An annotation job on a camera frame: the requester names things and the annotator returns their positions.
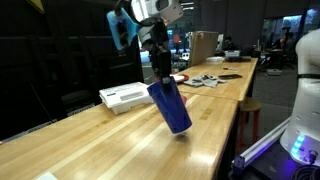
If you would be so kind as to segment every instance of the white box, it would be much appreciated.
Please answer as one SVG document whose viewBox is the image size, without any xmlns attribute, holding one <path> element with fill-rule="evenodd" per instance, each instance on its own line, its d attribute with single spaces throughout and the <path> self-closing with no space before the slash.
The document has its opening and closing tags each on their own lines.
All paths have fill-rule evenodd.
<svg viewBox="0 0 320 180">
<path fill-rule="evenodd" d="M 128 111 L 131 107 L 153 103 L 153 99 L 148 93 L 148 85 L 135 82 L 102 89 L 99 91 L 100 98 L 108 108 L 112 108 L 115 115 Z"/>
<path fill-rule="evenodd" d="M 224 51 L 226 57 L 239 57 L 240 56 L 240 51 L 239 50 L 230 50 L 230 51 Z"/>
<path fill-rule="evenodd" d="M 279 69 L 267 69 L 267 75 L 269 76 L 280 76 L 282 73 Z"/>
</svg>

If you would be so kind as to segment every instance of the stool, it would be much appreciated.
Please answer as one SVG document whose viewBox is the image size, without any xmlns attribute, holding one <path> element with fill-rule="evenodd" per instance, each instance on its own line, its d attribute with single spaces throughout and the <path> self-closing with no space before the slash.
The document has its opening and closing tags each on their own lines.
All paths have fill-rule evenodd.
<svg viewBox="0 0 320 180">
<path fill-rule="evenodd" d="M 259 101 L 246 97 L 243 105 L 240 107 L 240 135 L 237 141 L 237 148 L 246 147 L 244 144 L 244 131 L 246 126 L 247 115 L 250 112 L 253 112 L 253 131 L 252 131 L 252 144 L 256 143 L 258 140 L 258 132 L 259 132 L 259 114 L 260 114 L 261 104 Z"/>
</svg>

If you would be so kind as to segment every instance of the black wall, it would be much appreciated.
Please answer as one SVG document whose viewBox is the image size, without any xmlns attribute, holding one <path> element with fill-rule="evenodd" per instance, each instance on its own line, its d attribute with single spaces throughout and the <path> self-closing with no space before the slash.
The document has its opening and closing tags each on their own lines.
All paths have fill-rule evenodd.
<svg viewBox="0 0 320 180">
<path fill-rule="evenodd" d="M 114 46 L 105 19 L 114 2 L 43 0 L 45 14 L 1 2 L 0 140 L 100 103 L 100 89 L 143 82 L 137 39 L 125 56 Z"/>
<path fill-rule="evenodd" d="M 266 0 L 198 0 L 196 30 L 215 31 L 232 36 L 241 48 L 256 43 L 262 30 Z"/>
</svg>

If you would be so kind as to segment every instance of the wooden tabletop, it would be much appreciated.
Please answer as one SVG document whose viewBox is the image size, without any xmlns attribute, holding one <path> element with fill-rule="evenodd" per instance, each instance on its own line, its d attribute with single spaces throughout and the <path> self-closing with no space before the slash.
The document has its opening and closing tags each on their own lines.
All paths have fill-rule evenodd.
<svg viewBox="0 0 320 180">
<path fill-rule="evenodd" d="M 193 125 L 174 135 L 154 104 L 104 104 L 0 146 L 0 179 L 211 179 L 238 102 L 183 93 Z"/>
<path fill-rule="evenodd" d="M 200 64 L 193 66 L 184 71 L 181 74 L 186 74 L 189 78 L 199 76 L 202 74 L 210 74 L 214 76 L 227 75 L 227 74 L 239 74 L 242 78 L 228 80 L 227 83 L 219 83 L 216 88 L 210 88 L 206 86 L 192 87 L 185 84 L 179 84 L 178 88 L 180 92 L 195 93 L 211 97 L 220 97 L 226 99 L 233 99 L 242 102 L 249 89 L 250 82 L 253 78 L 257 59 L 252 58 L 249 62 L 223 62 L 223 63 L 211 63 Z M 223 68 L 236 68 L 235 70 L 224 70 Z"/>
</svg>

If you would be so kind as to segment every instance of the blue cylinder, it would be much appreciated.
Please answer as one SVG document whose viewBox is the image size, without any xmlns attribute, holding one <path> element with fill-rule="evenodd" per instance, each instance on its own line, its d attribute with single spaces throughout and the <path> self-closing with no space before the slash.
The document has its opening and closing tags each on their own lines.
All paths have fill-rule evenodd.
<svg viewBox="0 0 320 180">
<path fill-rule="evenodd" d="M 170 77 L 171 90 L 163 91 L 161 82 L 156 82 L 148 87 L 148 92 L 172 133 L 187 130 L 192 122 L 173 77 Z"/>
</svg>

